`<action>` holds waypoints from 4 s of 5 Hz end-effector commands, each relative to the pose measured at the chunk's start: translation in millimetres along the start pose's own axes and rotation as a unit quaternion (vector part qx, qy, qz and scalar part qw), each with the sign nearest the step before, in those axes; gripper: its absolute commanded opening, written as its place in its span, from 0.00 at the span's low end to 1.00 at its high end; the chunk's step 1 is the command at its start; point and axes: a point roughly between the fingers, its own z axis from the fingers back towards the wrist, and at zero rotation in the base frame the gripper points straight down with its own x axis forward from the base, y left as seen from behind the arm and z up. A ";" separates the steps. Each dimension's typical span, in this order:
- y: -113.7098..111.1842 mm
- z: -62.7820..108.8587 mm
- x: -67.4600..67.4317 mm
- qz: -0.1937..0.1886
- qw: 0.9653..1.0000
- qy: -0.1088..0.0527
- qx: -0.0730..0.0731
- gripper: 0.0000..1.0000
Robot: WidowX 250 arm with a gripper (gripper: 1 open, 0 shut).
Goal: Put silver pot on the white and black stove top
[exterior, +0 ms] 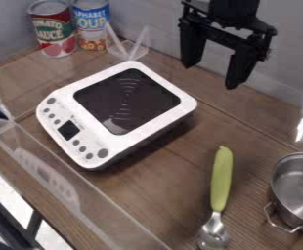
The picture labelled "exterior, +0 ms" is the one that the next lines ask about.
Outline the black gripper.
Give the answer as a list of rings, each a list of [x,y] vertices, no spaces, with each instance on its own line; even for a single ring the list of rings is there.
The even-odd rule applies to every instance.
[[[227,90],[246,83],[258,62],[267,59],[277,29],[258,18],[261,0],[183,0],[179,20],[181,60],[190,68],[203,59],[207,40],[247,41],[230,57],[225,85]]]

